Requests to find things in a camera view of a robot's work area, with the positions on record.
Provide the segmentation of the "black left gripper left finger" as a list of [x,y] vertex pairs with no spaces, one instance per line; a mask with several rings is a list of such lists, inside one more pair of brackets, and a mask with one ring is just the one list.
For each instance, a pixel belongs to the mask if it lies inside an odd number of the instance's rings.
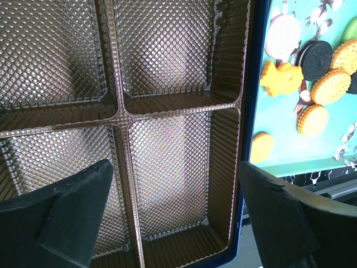
[[113,177],[107,159],[1,202],[1,267],[89,267]]

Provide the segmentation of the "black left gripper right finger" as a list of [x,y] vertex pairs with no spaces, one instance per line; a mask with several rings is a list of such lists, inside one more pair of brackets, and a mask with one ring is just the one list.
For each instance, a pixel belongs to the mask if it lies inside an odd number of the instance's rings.
[[239,164],[263,267],[356,267],[356,207]]

